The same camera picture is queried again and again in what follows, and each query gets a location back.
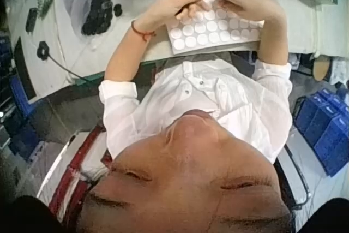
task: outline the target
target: white table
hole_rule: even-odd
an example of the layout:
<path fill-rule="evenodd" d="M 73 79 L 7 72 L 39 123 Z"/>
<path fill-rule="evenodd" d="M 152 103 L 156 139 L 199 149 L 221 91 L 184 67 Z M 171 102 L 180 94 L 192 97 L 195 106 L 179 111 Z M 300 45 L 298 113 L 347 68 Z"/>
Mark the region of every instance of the white table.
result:
<path fill-rule="evenodd" d="M 21 36 L 29 75 L 38 98 L 53 93 L 71 82 L 69 76 L 52 62 L 42 62 L 36 57 L 34 47 L 39 41 L 46 40 L 51 55 L 78 75 L 101 73 L 131 20 L 145 10 L 151 1 L 133 0 L 131 7 L 124 7 L 122 17 L 117 21 L 113 18 L 112 30 L 86 44 L 74 34 L 62 0 L 55 0 L 54 7 L 41 24 L 37 21 L 32 37 L 25 32 L 25 22 L 29 8 L 36 6 L 36 0 L 7 0 L 7 6 L 10 8 L 8 14 L 11 42 L 14 46 Z M 338 5 L 316 7 L 311 0 L 279 0 L 287 13 L 290 52 L 349 57 L 348 2 L 338 1 Z M 214 48 L 206 52 L 256 48 L 257 43 L 245 43 L 225 49 Z M 161 28 L 149 45 L 145 61 L 172 56 L 166 29 Z"/>

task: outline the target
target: red string bracelet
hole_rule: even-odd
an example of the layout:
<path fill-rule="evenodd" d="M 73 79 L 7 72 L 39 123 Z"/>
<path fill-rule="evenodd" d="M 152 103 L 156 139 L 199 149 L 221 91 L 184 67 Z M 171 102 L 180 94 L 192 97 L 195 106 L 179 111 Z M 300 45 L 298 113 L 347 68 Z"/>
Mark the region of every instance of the red string bracelet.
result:
<path fill-rule="evenodd" d="M 142 33 L 142 32 L 139 32 L 139 31 L 135 28 L 134 23 L 135 23 L 135 20 L 131 22 L 131 28 L 132 28 L 132 30 L 133 30 L 136 34 L 141 35 L 142 38 L 143 38 L 143 40 L 144 40 L 145 42 L 147 42 L 147 40 L 146 40 L 146 37 L 147 37 L 147 36 L 149 36 L 149 35 L 151 35 L 151 36 L 156 36 L 155 31 L 149 32 L 149 33 Z"/>

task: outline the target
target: eyebrow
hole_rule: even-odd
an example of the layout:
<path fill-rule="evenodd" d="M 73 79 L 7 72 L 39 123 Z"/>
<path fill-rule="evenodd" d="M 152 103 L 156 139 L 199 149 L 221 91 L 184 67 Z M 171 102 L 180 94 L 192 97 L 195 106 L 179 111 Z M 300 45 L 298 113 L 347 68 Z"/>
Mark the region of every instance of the eyebrow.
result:
<path fill-rule="evenodd" d="M 254 227 L 254 228 L 264 228 L 271 223 L 277 223 L 281 220 L 288 221 L 291 219 L 290 214 L 283 215 L 279 218 L 256 218 L 256 219 L 239 219 L 233 217 L 219 217 L 219 222 L 228 226 L 242 226 L 242 227 Z"/>
<path fill-rule="evenodd" d="M 128 202 L 124 201 L 117 201 L 117 200 L 110 200 L 110 199 L 104 199 L 95 193 L 89 193 L 88 194 L 90 199 L 93 200 L 96 204 L 102 205 L 102 206 L 107 206 L 107 207 L 119 207 L 126 209 L 129 207 L 131 204 Z"/>

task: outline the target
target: rolled sleeve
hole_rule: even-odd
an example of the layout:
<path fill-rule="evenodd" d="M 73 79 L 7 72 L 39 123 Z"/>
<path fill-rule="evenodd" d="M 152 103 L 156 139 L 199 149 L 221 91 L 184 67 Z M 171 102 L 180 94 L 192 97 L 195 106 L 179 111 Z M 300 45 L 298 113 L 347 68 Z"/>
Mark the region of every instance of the rolled sleeve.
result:
<path fill-rule="evenodd" d="M 256 61 L 252 78 L 263 87 L 277 95 L 288 107 L 288 96 L 292 91 L 290 81 L 291 65 L 272 65 Z"/>
<path fill-rule="evenodd" d="M 99 86 L 99 98 L 104 104 L 109 98 L 121 96 L 128 98 L 137 98 L 136 84 L 133 82 L 114 82 L 104 80 Z"/>
<path fill-rule="evenodd" d="M 292 116 L 288 96 L 292 91 L 289 80 L 291 65 L 272 65 L 256 61 L 252 78 L 262 85 L 260 116 L 263 124 L 269 130 L 272 158 L 275 160 L 286 143 L 288 132 L 292 125 Z"/>
<path fill-rule="evenodd" d="M 136 85 L 104 80 L 99 86 L 99 97 L 104 104 L 107 147 L 114 158 L 128 145 L 127 137 L 135 130 L 133 113 L 139 105 Z"/>

